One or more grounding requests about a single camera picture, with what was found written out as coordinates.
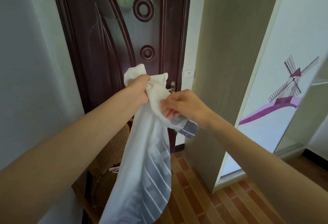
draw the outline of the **wooden floor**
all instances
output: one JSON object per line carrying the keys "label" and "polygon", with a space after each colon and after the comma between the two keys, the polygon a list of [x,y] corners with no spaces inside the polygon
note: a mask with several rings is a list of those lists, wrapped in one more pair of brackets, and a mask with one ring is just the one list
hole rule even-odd
{"label": "wooden floor", "polygon": [[[197,171],[187,162],[183,151],[171,154],[171,163],[172,193],[156,224],[284,223],[251,180],[240,181],[212,194]],[[328,191],[327,171],[303,156],[288,163]],[[110,189],[103,186],[100,189],[101,193],[96,196],[97,202],[104,206]],[[100,213],[103,206],[98,206]]]}

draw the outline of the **gray and white garment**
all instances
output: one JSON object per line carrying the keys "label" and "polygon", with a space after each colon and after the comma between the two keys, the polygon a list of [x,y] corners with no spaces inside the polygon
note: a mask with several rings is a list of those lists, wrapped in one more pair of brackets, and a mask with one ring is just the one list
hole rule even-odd
{"label": "gray and white garment", "polygon": [[[124,84],[145,73],[143,64],[129,68],[124,74]],[[183,116],[168,120],[162,115],[159,101],[170,95],[165,88],[167,78],[167,73],[154,75],[146,87],[149,103],[134,116],[117,180],[100,224],[151,224],[169,201],[171,163],[167,127],[192,137],[198,126]]]}

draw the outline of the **hand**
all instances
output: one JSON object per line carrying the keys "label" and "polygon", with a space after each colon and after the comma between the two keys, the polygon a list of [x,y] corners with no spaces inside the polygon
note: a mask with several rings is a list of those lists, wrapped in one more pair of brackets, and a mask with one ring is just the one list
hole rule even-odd
{"label": "hand", "polygon": [[145,104],[148,102],[148,96],[145,92],[145,89],[149,80],[149,75],[140,75],[133,80],[129,80],[128,82],[128,88],[131,88],[135,95],[135,99],[133,100],[136,100],[140,104]]}
{"label": "hand", "polygon": [[215,113],[210,110],[191,90],[186,89],[170,94],[161,100],[162,113],[168,119],[180,114],[196,122],[202,128],[209,127],[209,121]]}

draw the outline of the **person's right arm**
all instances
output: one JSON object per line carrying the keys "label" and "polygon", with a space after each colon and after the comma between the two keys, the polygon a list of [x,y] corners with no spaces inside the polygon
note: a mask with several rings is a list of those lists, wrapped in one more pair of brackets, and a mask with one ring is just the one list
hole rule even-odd
{"label": "person's right arm", "polygon": [[182,114],[213,132],[287,223],[328,223],[328,192],[211,111],[192,91],[161,101],[168,118]]}

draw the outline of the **chair leg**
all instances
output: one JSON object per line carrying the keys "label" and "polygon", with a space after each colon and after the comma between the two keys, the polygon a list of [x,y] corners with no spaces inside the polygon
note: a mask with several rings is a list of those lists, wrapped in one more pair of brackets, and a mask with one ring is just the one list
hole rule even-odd
{"label": "chair leg", "polygon": [[97,214],[93,211],[90,203],[86,200],[86,198],[84,197],[84,193],[79,185],[79,183],[77,181],[75,181],[72,184],[72,188],[74,190],[74,193],[77,197],[77,199],[79,200],[79,202],[82,204],[82,206],[84,207],[84,210],[87,212],[87,214],[90,216],[92,222],[94,224],[98,224],[100,221],[100,217],[97,216]]}

